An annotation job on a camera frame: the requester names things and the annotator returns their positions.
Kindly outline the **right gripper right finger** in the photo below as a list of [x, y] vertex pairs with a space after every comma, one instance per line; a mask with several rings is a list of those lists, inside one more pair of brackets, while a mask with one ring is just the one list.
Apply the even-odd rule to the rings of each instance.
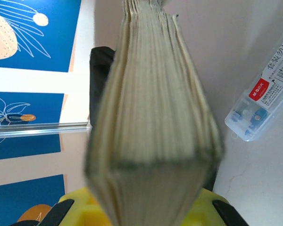
[[227, 199], [203, 188], [183, 226], [249, 226]]

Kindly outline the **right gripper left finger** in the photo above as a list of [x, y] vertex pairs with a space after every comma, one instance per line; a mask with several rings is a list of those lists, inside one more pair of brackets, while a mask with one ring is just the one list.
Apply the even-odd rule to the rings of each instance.
[[85, 187], [62, 196], [36, 219], [26, 211], [9, 226], [112, 226], [100, 205]]

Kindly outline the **dark navy book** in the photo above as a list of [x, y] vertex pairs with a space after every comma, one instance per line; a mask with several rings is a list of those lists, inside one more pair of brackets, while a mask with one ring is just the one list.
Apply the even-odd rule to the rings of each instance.
[[122, 0], [84, 174], [112, 226], [180, 226], [224, 155], [177, 16]]

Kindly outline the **clear plastic compass case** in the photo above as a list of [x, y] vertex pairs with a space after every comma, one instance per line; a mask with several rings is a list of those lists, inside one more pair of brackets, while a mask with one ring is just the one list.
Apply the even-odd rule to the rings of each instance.
[[283, 35], [265, 66], [242, 93], [225, 124], [244, 141], [257, 139], [283, 104]]

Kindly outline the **blue poster large orange oval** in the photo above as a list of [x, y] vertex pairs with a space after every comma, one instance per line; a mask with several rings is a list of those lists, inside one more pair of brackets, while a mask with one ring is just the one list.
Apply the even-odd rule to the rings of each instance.
[[10, 226], [37, 205], [52, 207], [64, 194], [63, 175], [0, 185], [0, 226]]

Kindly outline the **blue poster small orange circle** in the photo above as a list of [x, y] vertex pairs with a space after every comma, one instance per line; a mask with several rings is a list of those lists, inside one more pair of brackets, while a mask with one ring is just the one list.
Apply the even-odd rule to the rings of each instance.
[[64, 94], [0, 92], [0, 126], [58, 123]]

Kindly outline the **black backpack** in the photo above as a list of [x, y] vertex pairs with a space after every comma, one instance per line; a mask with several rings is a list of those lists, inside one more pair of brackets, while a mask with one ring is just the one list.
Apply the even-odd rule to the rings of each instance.
[[93, 128], [96, 125], [101, 97], [114, 62], [114, 55], [115, 51], [106, 46], [95, 47], [90, 53], [89, 118]]

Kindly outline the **blue poster large beige circle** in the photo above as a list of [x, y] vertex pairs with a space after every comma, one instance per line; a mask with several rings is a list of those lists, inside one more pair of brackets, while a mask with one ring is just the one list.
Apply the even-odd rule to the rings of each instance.
[[0, 67], [68, 72], [82, 0], [0, 0], [0, 16], [17, 39]]

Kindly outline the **aluminium frame post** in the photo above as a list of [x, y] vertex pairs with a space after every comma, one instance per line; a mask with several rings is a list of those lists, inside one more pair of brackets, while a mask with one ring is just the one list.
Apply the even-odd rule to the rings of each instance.
[[85, 132], [92, 129], [90, 123], [44, 123], [0, 126], [0, 138], [50, 135], [67, 132]]

